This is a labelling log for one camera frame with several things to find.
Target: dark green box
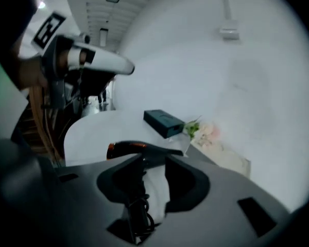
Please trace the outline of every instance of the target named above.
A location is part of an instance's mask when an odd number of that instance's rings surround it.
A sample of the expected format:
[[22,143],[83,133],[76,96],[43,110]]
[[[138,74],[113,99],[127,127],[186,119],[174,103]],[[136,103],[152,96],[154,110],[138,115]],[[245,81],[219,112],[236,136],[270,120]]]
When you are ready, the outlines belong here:
[[169,138],[183,131],[184,122],[163,110],[144,111],[143,120],[163,138]]

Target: ceiling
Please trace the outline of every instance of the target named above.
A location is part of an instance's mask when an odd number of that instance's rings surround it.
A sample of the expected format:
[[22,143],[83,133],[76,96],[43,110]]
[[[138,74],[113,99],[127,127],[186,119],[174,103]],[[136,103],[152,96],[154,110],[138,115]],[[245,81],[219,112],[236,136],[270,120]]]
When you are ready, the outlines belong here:
[[[82,13],[80,7],[77,8],[71,5],[71,3],[76,2],[75,0],[68,1],[72,15],[78,19],[77,14]],[[91,44],[99,46],[99,31],[101,28],[105,28],[109,30],[107,46],[105,48],[116,51],[130,24],[151,0],[119,0],[116,4],[107,2],[106,0],[80,1],[85,2],[87,18],[84,17],[82,21],[87,22]]]

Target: table top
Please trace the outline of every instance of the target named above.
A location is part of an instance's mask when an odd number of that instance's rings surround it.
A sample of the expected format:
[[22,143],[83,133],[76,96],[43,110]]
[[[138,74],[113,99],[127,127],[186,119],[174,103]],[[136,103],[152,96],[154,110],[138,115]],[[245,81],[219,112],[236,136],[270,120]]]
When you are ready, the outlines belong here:
[[164,139],[147,122],[143,111],[105,111],[76,121],[64,139],[67,166],[106,160],[108,145],[123,140],[139,140],[186,152],[190,140],[181,133]]

